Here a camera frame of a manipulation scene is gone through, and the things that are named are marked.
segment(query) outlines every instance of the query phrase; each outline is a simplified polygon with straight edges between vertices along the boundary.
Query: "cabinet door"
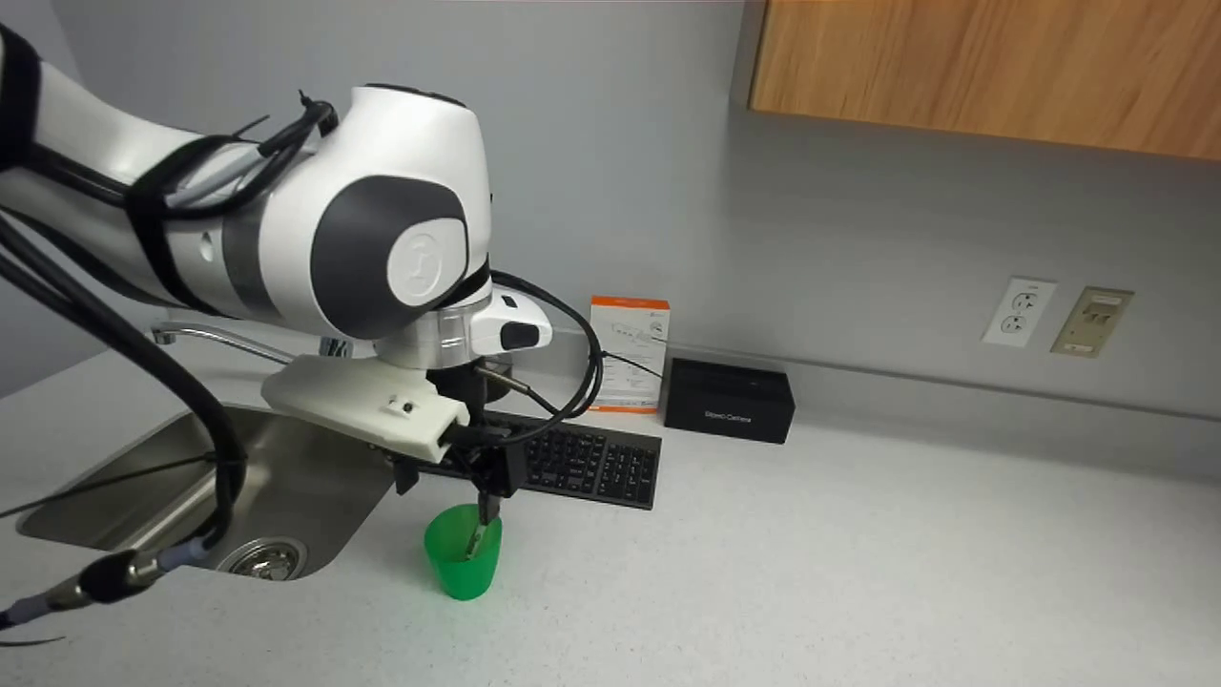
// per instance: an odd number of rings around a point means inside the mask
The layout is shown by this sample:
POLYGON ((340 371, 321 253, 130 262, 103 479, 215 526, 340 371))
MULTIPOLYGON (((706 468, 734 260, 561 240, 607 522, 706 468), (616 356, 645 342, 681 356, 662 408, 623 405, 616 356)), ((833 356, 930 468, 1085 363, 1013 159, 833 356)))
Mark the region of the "cabinet door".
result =
POLYGON ((1221 159, 1221 0, 770 0, 751 108, 1221 159))

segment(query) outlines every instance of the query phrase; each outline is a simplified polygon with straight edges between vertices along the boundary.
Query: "wall outlet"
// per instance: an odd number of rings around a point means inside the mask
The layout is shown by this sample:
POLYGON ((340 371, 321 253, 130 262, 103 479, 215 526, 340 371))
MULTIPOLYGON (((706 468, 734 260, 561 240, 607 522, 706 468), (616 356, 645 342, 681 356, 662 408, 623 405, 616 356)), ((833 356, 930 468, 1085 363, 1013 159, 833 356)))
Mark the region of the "wall outlet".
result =
POLYGON ((1009 291, 997 305, 997 316, 985 333, 985 342, 991 347, 1032 347, 1035 329, 1055 300, 1058 283, 1047 277, 1009 277, 1009 291))
POLYGON ((1080 300, 1070 313, 1055 352, 1097 360, 1109 339, 1109 333, 1118 329, 1118 316, 1130 309, 1130 300, 1135 300, 1135 291, 1103 291, 1103 285, 1080 291, 1080 300))

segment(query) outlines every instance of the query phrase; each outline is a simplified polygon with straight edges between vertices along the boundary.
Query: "black box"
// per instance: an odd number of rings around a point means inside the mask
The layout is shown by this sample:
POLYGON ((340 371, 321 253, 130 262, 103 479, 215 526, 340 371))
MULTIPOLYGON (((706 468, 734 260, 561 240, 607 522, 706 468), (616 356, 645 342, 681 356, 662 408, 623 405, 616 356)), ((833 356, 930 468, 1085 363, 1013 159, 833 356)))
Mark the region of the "black box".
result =
POLYGON ((785 374, 670 360, 665 426, 785 441, 789 424, 795 394, 785 374))

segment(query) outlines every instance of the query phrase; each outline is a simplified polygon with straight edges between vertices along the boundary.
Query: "green cup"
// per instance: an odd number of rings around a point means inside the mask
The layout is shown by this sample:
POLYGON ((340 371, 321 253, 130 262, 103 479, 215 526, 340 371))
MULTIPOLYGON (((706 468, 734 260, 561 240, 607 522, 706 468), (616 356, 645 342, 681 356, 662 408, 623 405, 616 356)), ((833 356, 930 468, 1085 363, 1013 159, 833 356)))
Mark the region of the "green cup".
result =
POLYGON ((424 554, 449 600, 478 600, 494 586, 504 522, 487 522, 486 533, 478 526, 482 508, 461 505, 436 516, 424 530, 424 554))

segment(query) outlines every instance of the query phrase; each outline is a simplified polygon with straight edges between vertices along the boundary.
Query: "white wall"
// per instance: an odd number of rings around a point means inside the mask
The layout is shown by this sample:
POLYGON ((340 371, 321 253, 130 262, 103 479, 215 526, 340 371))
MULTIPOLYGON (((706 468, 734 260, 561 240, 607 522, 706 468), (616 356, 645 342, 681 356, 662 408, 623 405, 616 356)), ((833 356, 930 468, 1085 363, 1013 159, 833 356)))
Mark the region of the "white wall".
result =
POLYGON ((667 292, 687 342, 1221 412, 1221 164, 740 115, 740 0, 57 0, 84 76, 230 129, 293 87, 406 80, 487 134, 495 262, 667 292), (1062 277, 1032 352, 982 342, 1009 273, 1062 277), (1085 283, 1138 300, 1049 356, 1085 283))
MULTIPOLYGON (((51 0, 0 0, 0 24, 36 40, 47 62, 75 76, 71 50, 51 0)), ((26 300, 5 277, 0 324, 0 395, 98 352, 97 339, 26 300)))

